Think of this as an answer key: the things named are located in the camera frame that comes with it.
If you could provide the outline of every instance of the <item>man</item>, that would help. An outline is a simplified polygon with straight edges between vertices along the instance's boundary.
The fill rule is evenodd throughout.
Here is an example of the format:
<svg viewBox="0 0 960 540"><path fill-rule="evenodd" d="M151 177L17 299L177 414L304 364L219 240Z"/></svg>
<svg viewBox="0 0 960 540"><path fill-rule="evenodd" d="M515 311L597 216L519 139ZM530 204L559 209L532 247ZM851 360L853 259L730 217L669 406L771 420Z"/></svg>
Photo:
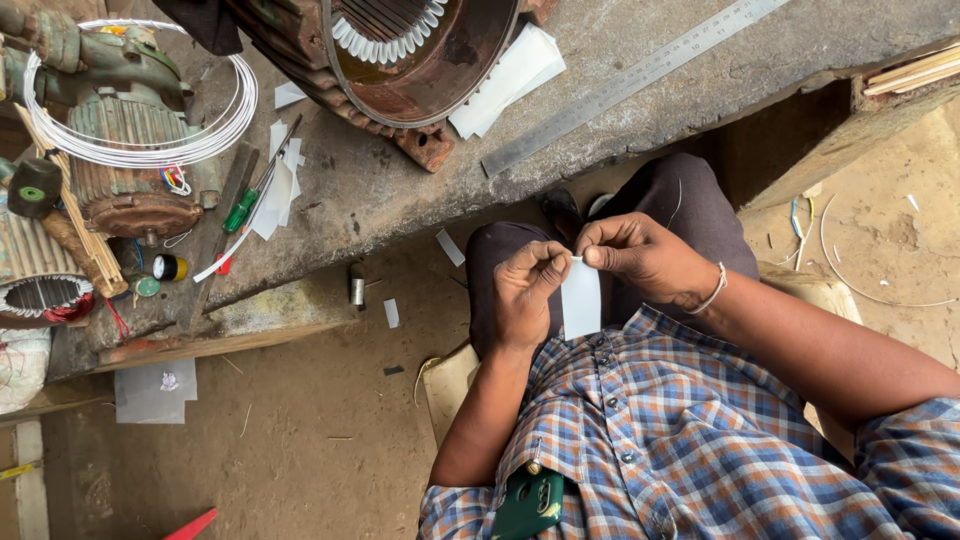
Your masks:
<svg viewBox="0 0 960 540"><path fill-rule="evenodd" d="M564 495L538 538L960 537L960 375L760 284L702 160L647 163L600 217L572 250L518 224L470 239L483 361L420 537L491 537L507 478L541 468ZM572 255L619 281L606 329L563 342ZM854 466L806 401L855 433Z"/></svg>

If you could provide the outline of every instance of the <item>red wire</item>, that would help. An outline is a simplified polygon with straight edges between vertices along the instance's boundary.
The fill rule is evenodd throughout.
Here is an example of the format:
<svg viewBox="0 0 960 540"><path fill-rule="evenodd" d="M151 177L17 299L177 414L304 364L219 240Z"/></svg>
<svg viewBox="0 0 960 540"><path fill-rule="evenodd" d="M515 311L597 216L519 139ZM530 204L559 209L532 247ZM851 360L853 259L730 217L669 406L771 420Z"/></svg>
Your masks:
<svg viewBox="0 0 960 540"><path fill-rule="evenodd" d="M120 341L126 345L127 338L124 334L130 335L130 328L127 327L127 323L123 322L123 319L120 317L120 315L117 315L116 309L113 308L113 302L111 302L109 298L105 298L105 300L107 301L107 307L110 308L110 312L113 313L113 320L117 324L117 333L120 334Z"/></svg>
<svg viewBox="0 0 960 540"><path fill-rule="evenodd" d="M87 292L70 307L51 307L44 309L43 316L55 323L69 323L82 319L93 309L93 293Z"/></svg>

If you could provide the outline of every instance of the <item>bamboo stick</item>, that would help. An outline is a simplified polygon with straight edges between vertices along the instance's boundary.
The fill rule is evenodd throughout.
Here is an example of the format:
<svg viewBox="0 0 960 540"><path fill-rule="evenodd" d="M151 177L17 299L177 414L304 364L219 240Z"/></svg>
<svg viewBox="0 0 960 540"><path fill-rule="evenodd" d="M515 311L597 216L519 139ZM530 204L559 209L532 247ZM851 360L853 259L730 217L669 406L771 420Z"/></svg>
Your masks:
<svg viewBox="0 0 960 540"><path fill-rule="evenodd" d="M949 71L952 67L955 67L955 66L958 66L958 65L960 65L960 58L958 58L958 59L956 59L956 60L954 60L954 61L948 61L947 63L944 63L944 64L934 65L934 66L929 67L928 69L925 69L925 70L923 70L923 71L919 71L919 72L914 73L914 74L911 74L911 75L906 75L906 76L900 77L900 78L898 78L898 79L895 79L895 80L893 80L893 81L888 81L888 82L886 82L886 83L882 83L882 84L880 84L880 85L868 86L865 90L863 90L863 93L864 93L864 95L872 96L872 95L876 95L876 94L879 94L879 93L888 92L888 91L891 91L893 88L896 88L896 87L898 87L898 86L907 86L907 85L909 85L909 84L912 84L912 83L916 82L917 80L926 77L927 75L932 75L932 74L935 74L935 73L938 73L938 72L941 72L941 71Z"/></svg>
<svg viewBox="0 0 960 540"><path fill-rule="evenodd" d="M902 65L897 69L891 69L886 73L880 73L874 77L871 77L870 81L867 82L868 85L879 85L880 83L886 83L887 81L892 81L897 79L902 75L909 75L911 73L916 73L917 71L926 69L937 63L943 63L946 61L956 60L960 58L960 48L950 48L945 51L941 51L934 55L924 57L920 60L910 62L907 65Z"/></svg>
<svg viewBox="0 0 960 540"><path fill-rule="evenodd" d="M30 132L30 136L34 139L37 151L43 155L47 150L52 150L53 145L36 132L30 113L19 105L16 105L16 111L20 114L20 119L23 120L27 131ZM125 282L123 276L120 275L120 265L117 263L116 257L113 256L113 252L107 245L107 236L103 233L91 233L84 227L84 218L80 213L80 206L77 204L77 199L70 190L72 176L69 158L63 152L60 152L51 156L50 159L56 163L63 172L63 186L60 189L60 197L63 199L63 204L66 206L67 213L70 215L70 221L73 222L73 226L77 230L77 236L80 238L84 250L93 258L97 268L102 274L102 276L99 277L89 276L91 282L94 284L100 283L103 287L97 290L107 298L122 294L127 290L127 282Z"/></svg>
<svg viewBox="0 0 960 540"><path fill-rule="evenodd" d="M902 93L904 93L904 92L906 92L906 91L910 91L910 90L912 90L912 89L914 89L914 88L919 88L919 87L921 87L921 86L923 86L923 85L929 85L930 83L934 83L934 82L936 82L936 81L939 81L939 80L941 80L941 79L945 79L945 78L947 78L947 77L952 77L953 75L956 75L957 73L960 73L960 66L955 66L955 67L952 67L952 68L950 68L950 69L944 69L944 70L938 71L938 72L936 72L936 73L931 73L931 74L927 75L926 77L921 77L920 79L917 79L916 81L914 81L914 83L913 83L912 85L908 85L908 86L898 86L898 87L896 87L896 88L893 88L893 89L890 90L890 91L896 92L897 94L902 94Z"/></svg>

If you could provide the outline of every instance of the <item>sandal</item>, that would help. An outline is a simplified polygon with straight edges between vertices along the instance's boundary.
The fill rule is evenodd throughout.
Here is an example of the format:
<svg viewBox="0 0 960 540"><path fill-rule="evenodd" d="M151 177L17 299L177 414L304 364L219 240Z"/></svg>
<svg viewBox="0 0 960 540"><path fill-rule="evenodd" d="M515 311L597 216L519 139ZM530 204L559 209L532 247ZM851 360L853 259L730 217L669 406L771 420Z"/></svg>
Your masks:
<svg viewBox="0 0 960 540"><path fill-rule="evenodd" d="M537 196L537 206L561 236L572 242L584 227L577 200L565 187L557 187Z"/></svg>

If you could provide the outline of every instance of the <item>dark trousers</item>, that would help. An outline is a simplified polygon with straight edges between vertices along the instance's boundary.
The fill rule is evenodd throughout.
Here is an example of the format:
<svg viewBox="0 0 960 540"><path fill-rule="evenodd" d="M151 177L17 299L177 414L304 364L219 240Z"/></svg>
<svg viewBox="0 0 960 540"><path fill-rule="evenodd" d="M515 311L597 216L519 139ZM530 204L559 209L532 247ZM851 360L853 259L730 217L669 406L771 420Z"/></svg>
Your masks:
<svg viewBox="0 0 960 540"><path fill-rule="evenodd" d="M652 217L704 258L723 261L727 268L758 279L756 258L743 239L743 226L706 161L689 154L672 154L644 164L590 221L634 211ZM569 244L534 225L510 222L484 225L470 237L470 341L481 358L494 338L493 268L533 240ZM622 327L644 303L696 331L711 333L693 315L673 305L646 302L638 289L618 279L613 280L610 317L605 326ZM560 289L550 296L549 305L548 336L554 336L564 323Z"/></svg>

